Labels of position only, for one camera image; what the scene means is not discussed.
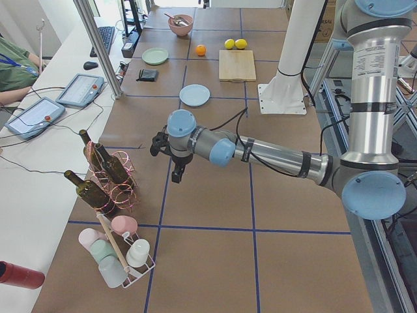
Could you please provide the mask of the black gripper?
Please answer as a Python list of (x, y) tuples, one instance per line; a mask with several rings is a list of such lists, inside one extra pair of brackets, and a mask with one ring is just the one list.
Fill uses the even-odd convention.
[(173, 155), (171, 158), (175, 164), (174, 170), (171, 172), (171, 181), (173, 183), (180, 183), (182, 181), (182, 176), (185, 172), (185, 167), (189, 164), (194, 155), (189, 154), (187, 156), (175, 156)]

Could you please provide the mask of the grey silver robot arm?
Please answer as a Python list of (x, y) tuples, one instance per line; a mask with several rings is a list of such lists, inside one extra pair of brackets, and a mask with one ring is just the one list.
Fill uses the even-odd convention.
[(341, 157), (212, 131), (188, 110), (167, 120), (166, 153), (179, 183), (187, 163), (199, 155), (217, 166), (232, 158), (259, 163), (284, 175), (307, 178), (335, 192), (344, 208), (367, 220), (397, 213), (406, 190), (391, 152), (399, 44), (410, 31), (415, 1), (339, 1), (334, 36), (353, 48), (349, 146)]

